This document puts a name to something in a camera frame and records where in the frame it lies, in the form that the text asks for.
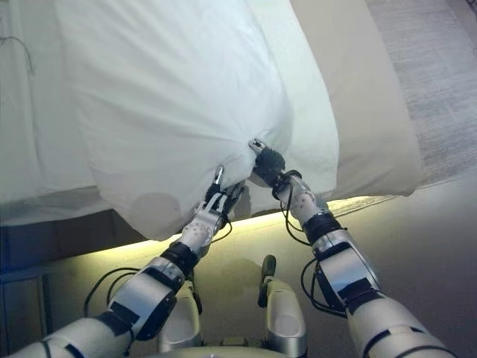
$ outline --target white fabric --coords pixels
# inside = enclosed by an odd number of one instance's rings
[[[52,0],[2,7],[0,204],[95,185],[73,120]]]
[[[57,11],[93,177],[101,195],[148,238],[166,239],[186,222],[218,164],[225,165],[223,186],[246,179],[254,162],[247,144],[255,137],[290,165],[307,164],[317,190],[335,187],[338,141],[323,81],[313,62],[302,77],[292,69],[312,61],[311,52],[305,49],[305,60],[281,60],[291,69],[284,77],[301,125],[292,128],[273,56],[242,1],[57,0]],[[285,54],[280,46],[272,48]],[[311,86],[310,76],[317,79]],[[324,110],[310,106],[315,95],[324,95]],[[329,149],[319,152],[322,127],[331,136]],[[292,129],[298,137],[286,151]]]
[[[416,138],[411,129],[396,75],[364,0],[353,3],[346,0],[292,0],[291,3],[325,80],[338,126],[340,137],[338,187],[332,198],[399,195],[412,192],[420,182],[420,155]],[[13,31],[8,29],[4,34],[12,34],[26,40],[32,53],[36,74],[42,71],[43,66],[49,66],[49,63],[53,63],[52,66],[58,69],[57,74],[64,74],[63,64],[59,61],[59,52],[53,51],[63,45],[58,41],[57,29],[54,28],[57,19],[52,17],[53,4],[52,0],[9,1],[2,4],[3,7],[21,5],[17,17],[11,19]],[[263,22],[263,16],[257,16],[259,21]],[[271,22],[282,23],[282,19],[274,19],[272,16],[269,16],[269,19]],[[7,27],[8,20],[8,14],[6,16],[2,14],[0,24],[3,30]],[[265,26],[261,25],[277,59],[293,108],[296,110],[293,91],[289,89],[285,74],[286,69],[280,60],[282,55],[276,53],[277,47],[273,46]],[[70,121],[69,125],[74,125],[72,116],[64,114],[68,113],[65,111],[65,106],[69,103],[68,93],[64,89],[57,90],[64,80],[49,81],[32,89],[28,88],[28,81],[35,81],[36,75],[27,76],[25,53],[20,44],[5,43],[1,47],[0,65],[0,156],[7,153],[5,150],[8,150],[8,153],[16,153],[15,160],[12,160],[13,157],[9,154],[0,157],[1,203],[4,203],[5,193],[12,197],[20,194],[20,197],[28,198],[27,201],[17,202],[18,206],[8,210],[7,215],[5,206],[2,205],[1,224],[67,219],[110,207],[98,196],[88,195],[87,200],[84,200],[82,189],[69,189],[65,195],[55,195],[52,199],[50,195],[35,196],[38,192],[45,192],[42,189],[38,190],[40,186],[31,174],[37,165],[34,140],[42,141],[43,138],[32,135],[34,123],[28,117],[28,111],[35,113],[45,111],[45,108],[40,108],[43,106],[43,102],[40,101],[35,102],[35,107],[28,107],[31,101],[28,100],[27,94],[30,92],[35,96],[37,91],[42,90],[44,92],[42,95],[47,96],[51,93],[52,98],[53,93],[62,95],[54,101],[57,107],[49,108],[51,120],[64,121],[63,125]],[[48,80],[48,76],[43,77],[43,80]],[[48,121],[37,124],[47,126]],[[297,125],[294,128],[295,136],[298,133]],[[301,130],[301,133],[307,131],[311,133],[312,129]],[[94,185],[91,173],[84,170],[88,169],[85,155],[81,150],[70,151],[71,144],[77,143],[76,147],[79,149],[80,143],[76,142],[76,139],[65,140],[69,138],[67,133],[68,131],[61,131],[57,138],[53,138],[55,141],[50,138],[47,141],[48,146],[43,145],[42,150],[48,149],[47,152],[55,151],[57,156],[63,156],[67,164],[63,167],[64,170],[74,170],[78,178],[87,179],[89,175],[91,181],[87,185]],[[55,144],[57,141],[65,143],[63,148]],[[79,187],[75,182],[72,184],[70,188]],[[263,204],[265,207],[275,204],[270,201],[267,190],[258,192],[262,194],[266,192],[264,198],[266,201]],[[254,213],[250,206],[256,210],[262,204],[259,199],[261,197],[253,195],[251,203],[241,203],[241,211]]]
[[[248,0],[274,53],[294,111],[287,169],[299,170],[316,193],[336,187],[338,132],[326,86],[289,0]],[[279,202],[249,182],[250,212],[279,208]]]

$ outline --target black connector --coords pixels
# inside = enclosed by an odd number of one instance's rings
[[[303,231],[305,231],[306,238],[311,245],[313,245],[323,235],[331,233],[335,230],[340,230],[341,228],[342,227],[340,223],[331,213],[321,215],[317,214],[303,224]]]
[[[161,254],[161,257],[175,264],[185,277],[189,276],[194,266],[199,262],[197,255],[182,242],[172,242],[168,249]]]

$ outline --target black cable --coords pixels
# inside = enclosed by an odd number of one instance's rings
[[[25,53],[27,54],[28,69],[30,70],[30,73],[32,75],[34,75],[35,71],[33,70],[33,65],[32,65],[32,62],[31,62],[30,52],[29,52],[28,47],[26,46],[26,44],[23,41],[21,41],[18,37],[7,36],[7,37],[0,37],[0,46],[3,45],[5,43],[5,41],[7,41],[7,40],[15,40],[15,41],[18,41],[19,43],[22,44],[23,49],[25,50]]]
[[[109,304],[111,302],[111,294],[113,293],[114,286],[118,283],[119,280],[121,280],[123,277],[129,276],[130,274],[136,274],[136,272],[133,271],[133,272],[126,272],[125,274],[121,274],[110,284],[110,288],[107,289],[107,294],[106,294],[106,305],[107,306],[109,306]]]
[[[223,235],[223,236],[221,236],[221,237],[218,237],[218,238],[215,239],[215,240],[212,240],[212,241],[210,242],[211,244],[216,243],[217,241],[221,241],[221,240],[225,239],[227,236],[229,236],[229,235],[232,233],[232,229],[233,229],[233,228],[232,228],[232,223],[230,222],[230,220],[229,220],[228,218],[227,218],[227,223],[226,223],[226,224],[229,225],[229,231],[228,231],[225,235]]]
[[[316,280],[316,276],[313,274],[313,281],[312,281],[312,291],[311,293],[308,292],[308,290],[306,289],[305,287],[305,273],[306,273],[306,270],[308,269],[308,267],[314,263],[316,261],[316,259],[314,258],[313,260],[311,260],[310,262],[308,262],[305,267],[303,267],[303,270],[301,271],[301,275],[300,275],[300,284],[301,284],[301,288],[302,290],[305,292],[305,295],[306,297],[309,298],[309,300],[312,302],[312,306],[314,308],[316,308],[317,310],[320,310],[324,313],[329,313],[330,315],[335,315],[337,317],[341,317],[341,318],[346,318],[346,314],[341,312],[341,311],[337,311],[337,310],[334,310],[333,308],[325,305],[325,304],[322,304],[320,301],[317,301],[315,299],[315,280]]]
[[[290,214],[290,206],[291,206],[291,196],[293,195],[293,187],[290,186],[290,194],[288,194],[288,202],[286,204],[286,214],[285,214],[285,228],[288,231],[288,235],[295,240],[296,242],[299,242],[300,244],[306,245],[306,246],[311,246],[309,242],[304,242],[303,240],[298,239],[290,230],[290,221],[288,220],[288,215]]]
[[[283,217],[286,219],[286,214],[285,214],[285,208],[283,207],[282,202],[280,202],[280,210],[282,211]],[[294,226],[292,223],[288,223],[292,228],[294,228],[296,231],[299,231],[301,233],[304,233],[305,231],[301,230],[299,227]]]
[[[47,341],[40,341],[40,343],[45,348],[46,358],[51,358],[51,351],[50,351],[50,346],[48,345],[48,342]]]
[[[93,288],[91,289],[91,291],[89,291],[87,297],[85,298],[84,300],[84,303],[83,303],[83,315],[85,317],[88,317],[88,306],[89,306],[89,302],[91,301],[91,298],[92,296],[95,294],[96,290],[98,289],[99,285],[101,285],[101,283],[108,277],[110,276],[111,274],[114,274],[115,272],[119,272],[119,271],[139,271],[138,268],[134,268],[134,267],[121,267],[121,268],[115,268],[114,270],[111,270],[109,272],[107,272],[106,274],[104,274],[103,276],[101,276],[101,278],[96,281],[96,284],[93,286]]]

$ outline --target robot forearm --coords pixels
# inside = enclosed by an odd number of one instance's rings
[[[223,227],[241,194],[241,183],[221,192],[224,169],[219,169],[181,237],[126,282],[107,311],[75,321],[12,357],[120,357],[134,340],[154,338],[174,308],[176,293],[207,253],[212,236]]]
[[[383,294],[369,261],[353,238],[316,198],[299,172],[284,172],[285,161],[259,140],[254,172],[300,223],[314,256],[316,276],[328,305],[346,313],[360,357],[455,357],[401,304]]]

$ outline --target gray carpet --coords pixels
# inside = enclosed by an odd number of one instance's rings
[[[423,185],[477,164],[477,49],[445,0],[367,0],[401,83]]]

